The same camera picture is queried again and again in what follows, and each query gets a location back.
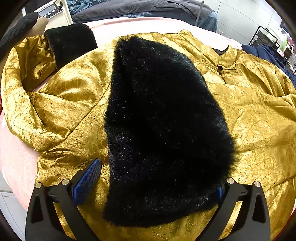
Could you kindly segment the gold satin fur-lined coat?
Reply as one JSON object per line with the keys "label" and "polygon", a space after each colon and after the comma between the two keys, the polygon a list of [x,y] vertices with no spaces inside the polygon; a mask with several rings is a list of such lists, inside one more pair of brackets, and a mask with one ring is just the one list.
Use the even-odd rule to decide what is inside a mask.
{"label": "gold satin fur-lined coat", "polygon": [[76,240],[48,192],[96,158],[77,208],[99,240],[196,240],[228,178],[248,194],[218,240],[282,238],[295,216],[295,87],[275,65],[185,30],[97,44],[83,24],[5,56],[8,129],[39,154],[26,240]]}

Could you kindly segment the pink polka dot bedsheet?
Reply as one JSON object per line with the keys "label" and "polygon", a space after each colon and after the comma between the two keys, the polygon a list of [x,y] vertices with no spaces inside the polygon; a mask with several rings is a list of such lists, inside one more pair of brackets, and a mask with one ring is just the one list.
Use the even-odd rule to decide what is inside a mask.
{"label": "pink polka dot bedsheet", "polygon": [[[241,49],[241,43],[221,34],[194,27],[181,20],[169,18],[115,18],[87,23],[97,43],[105,44],[118,36],[158,32],[161,34],[190,31],[203,44],[224,50],[228,46]],[[1,173],[24,209],[29,206],[33,192],[38,152],[28,147],[8,129],[4,114],[1,114]]]}

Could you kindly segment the navy blue folded garment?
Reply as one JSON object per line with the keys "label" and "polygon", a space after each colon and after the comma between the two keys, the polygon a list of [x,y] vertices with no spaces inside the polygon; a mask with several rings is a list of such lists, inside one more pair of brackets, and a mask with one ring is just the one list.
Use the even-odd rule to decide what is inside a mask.
{"label": "navy blue folded garment", "polygon": [[276,49],[265,44],[259,45],[258,47],[253,47],[251,45],[242,45],[242,49],[248,54],[253,54],[259,57],[260,59],[269,61],[273,65],[277,66],[288,76],[288,78],[291,80],[292,84],[295,87],[295,84],[296,84],[295,75],[287,67],[287,60],[283,56],[281,56],[276,51]]}

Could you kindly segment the black folded garment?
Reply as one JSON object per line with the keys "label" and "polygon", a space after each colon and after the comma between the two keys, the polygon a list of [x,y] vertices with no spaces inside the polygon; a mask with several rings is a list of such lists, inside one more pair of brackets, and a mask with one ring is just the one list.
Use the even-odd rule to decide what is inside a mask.
{"label": "black folded garment", "polygon": [[1,59],[10,49],[19,43],[25,34],[29,32],[38,20],[38,13],[32,12],[21,18],[1,39]]}

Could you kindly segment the tan folded garment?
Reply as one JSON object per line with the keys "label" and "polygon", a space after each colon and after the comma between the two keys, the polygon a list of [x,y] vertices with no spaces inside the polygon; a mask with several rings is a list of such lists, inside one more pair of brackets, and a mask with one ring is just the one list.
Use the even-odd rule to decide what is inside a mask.
{"label": "tan folded garment", "polygon": [[49,20],[45,16],[38,18],[36,24],[34,24],[34,26],[27,33],[25,33],[22,40],[26,39],[27,37],[43,35],[48,22]]}

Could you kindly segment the white beauty machine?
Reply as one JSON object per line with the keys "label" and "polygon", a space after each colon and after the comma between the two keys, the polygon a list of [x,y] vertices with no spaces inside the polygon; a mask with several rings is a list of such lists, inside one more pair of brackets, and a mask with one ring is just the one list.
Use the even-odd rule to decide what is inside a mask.
{"label": "white beauty machine", "polygon": [[35,10],[38,16],[48,20],[46,29],[63,27],[73,24],[67,1],[48,1]]}

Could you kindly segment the blue crumpled cloth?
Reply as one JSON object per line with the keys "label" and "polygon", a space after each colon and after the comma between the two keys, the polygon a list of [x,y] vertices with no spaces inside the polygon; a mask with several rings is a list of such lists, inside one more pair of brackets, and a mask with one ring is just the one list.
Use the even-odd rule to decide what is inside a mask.
{"label": "blue crumpled cloth", "polygon": [[82,10],[88,9],[99,3],[106,2],[107,0],[67,0],[67,5],[71,15],[74,15]]}

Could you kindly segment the grey covered massage bed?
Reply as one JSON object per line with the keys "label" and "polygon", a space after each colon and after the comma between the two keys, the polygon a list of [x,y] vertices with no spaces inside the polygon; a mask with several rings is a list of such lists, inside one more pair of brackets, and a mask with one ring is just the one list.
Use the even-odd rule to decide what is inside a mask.
{"label": "grey covered massage bed", "polygon": [[[71,15],[74,23],[87,23],[112,18],[161,17],[195,24],[200,1],[106,1]],[[196,27],[217,31],[217,14],[203,5]]]}

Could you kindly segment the white floor lamp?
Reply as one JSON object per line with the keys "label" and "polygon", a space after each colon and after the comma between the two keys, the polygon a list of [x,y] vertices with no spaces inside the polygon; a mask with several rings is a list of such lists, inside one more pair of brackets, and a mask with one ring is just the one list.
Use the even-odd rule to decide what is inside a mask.
{"label": "white floor lamp", "polygon": [[199,21],[201,12],[202,12],[203,5],[204,5],[204,0],[202,0],[201,3],[200,3],[199,11],[198,11],[198,14],[197,14],[197,17],[196,17],[196,21],[195,21],[194,26],[197,26],[197,24],[198,24],[198,21]]}

